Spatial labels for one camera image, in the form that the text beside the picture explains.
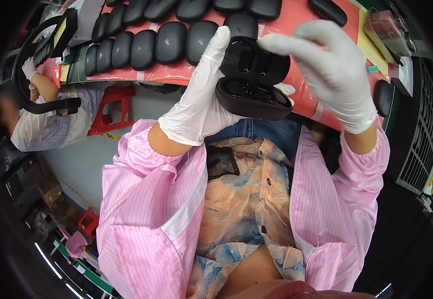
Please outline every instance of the floor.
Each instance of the floor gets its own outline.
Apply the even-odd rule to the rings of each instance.
[[[136,96],[130,106],[134,120],[158,119],[178,102],[179,96],[179,92],[163,95],[136,86]],[[109,133],[121,137],[130,129]],[[101,170],[105,164],[112,163],[117,146],[118,141],[96,135],[62,149],[41,152],[40,157],[52,167],[65,194],[84,209],[99,209],[102,200]]]

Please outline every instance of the chair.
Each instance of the chair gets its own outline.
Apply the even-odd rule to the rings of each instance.
[[[88,208],[79,221],[78,228],[91,240],[95,240],[95,230],[97,229],[99,218],[99,215],[93,214],[91,208]]]
[[[88,131],[88,136],[100,135],[110,131],[130,127],[133,125],[133,119],[128,119],[130,112],[130,99],[135,96],[135,88],[133,86],[111,86],[105,89],[103,98],[101,99],[97,115],[93,121],[92,127]],[[122,120],[119,123],[111,124],[112,121],[107,114],[103,114],[103,108],[106,104],[122,100]]]

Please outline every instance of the person's left hand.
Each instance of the person's left hand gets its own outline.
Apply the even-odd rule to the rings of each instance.
[[[25,77],[30,81],[35,75],[37,70],[35,69],[34,57],[29,57],[22,65],[22,71]]]
[[[158,119],[160,128],[169,139],[184,145],[200,146],[206,136],[245,118],[226,111],[215,95],[216,83],[223,77],[219,68],[229,42],[230,29],[219,27],[191,75],[182,98]]]

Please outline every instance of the case lid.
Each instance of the case lid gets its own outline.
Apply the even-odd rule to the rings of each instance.
[[[280,56],[261,49],[256,39],[235,36],[225,51],[220,70],[226,77],[275,85],[290,70],[289,56]]]

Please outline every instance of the white glove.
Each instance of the white glove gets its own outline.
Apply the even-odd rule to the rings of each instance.
[[[158,119],[160,128],[169,139],[200,146],[206,136],[214,135],[245,118],[226,111],[215,95],[216,83],[223,77],[219,67],[229,42],[230,29],[219,27],[191,75],[182,98]]]
[[[364,66],[366,58],[334,22],[308,21],[295,30],[294,37],[273,33],[263,36],[258,44],[279,55],[292,55],[322,106],[346,131],[360,134],[375,122],[377,111]]]
[[[30,81],[32,77],[35,75],[37,70],[34,65],[34,57],[29,57],[22,65],[22,71],[27,79]]]

